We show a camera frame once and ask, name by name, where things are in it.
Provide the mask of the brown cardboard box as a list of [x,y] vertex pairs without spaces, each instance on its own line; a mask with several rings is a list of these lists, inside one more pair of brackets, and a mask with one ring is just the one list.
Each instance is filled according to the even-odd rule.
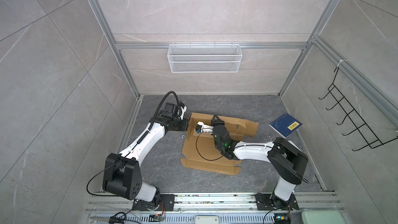
[[[237,175],[240,172],[240,160],[229,160],[215,148],[214,138],[210,133],[197,134],[195,127],[199,121],[211,125],[213,116],[209,114],[192,113],[189,117],[187,137],[184,141],[181,164],[190,169],[215,172],[227,175]],[[230,137],[243,141],[245,136],[254,137],[259,124],[253,121],[221,116]]]

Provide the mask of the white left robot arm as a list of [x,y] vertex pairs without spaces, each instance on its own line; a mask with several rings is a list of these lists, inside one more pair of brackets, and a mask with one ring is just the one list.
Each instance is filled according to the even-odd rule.
[[184,117],[187,107],[167,103],[145,130],[127,148],[111,153],[106,158],[103,190],[128,200],[142,200],[158,204],[159,190],[143,182],[141,165],[153,146],[169,131],[185,132],[188,120]]

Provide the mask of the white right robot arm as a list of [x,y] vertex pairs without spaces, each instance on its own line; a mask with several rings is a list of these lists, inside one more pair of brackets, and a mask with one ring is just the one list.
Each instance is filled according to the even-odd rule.
[[308,156],[293,142],[276,138],[268,143],[246,143],[230,137],[225,123],[217,115],[211,120],[211,129],[215,148],[229,160],[259,160],[269,162],[279,174],[279,179],[272,193],[274,204],[287,204],[294,196],[297,185],[306,181],[304,173]]

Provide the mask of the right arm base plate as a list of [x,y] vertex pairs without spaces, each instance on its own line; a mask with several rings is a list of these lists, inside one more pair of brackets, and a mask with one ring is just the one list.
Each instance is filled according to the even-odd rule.
[[270,210],[299,210],[299,206],[294,194],[291,194],[288,200],[283,200],[277,197],[274,193],[262,194],[257,193],[254,195],[255,203],[259,211],[270,211]]

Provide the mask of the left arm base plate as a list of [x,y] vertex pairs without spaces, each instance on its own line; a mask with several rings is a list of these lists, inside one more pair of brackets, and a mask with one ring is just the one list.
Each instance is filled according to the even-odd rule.
[[156,195],[151,202],[139,200],[134,205],[134,210],[138,211],[172,211],[175,204],[175,195],[160,194]]

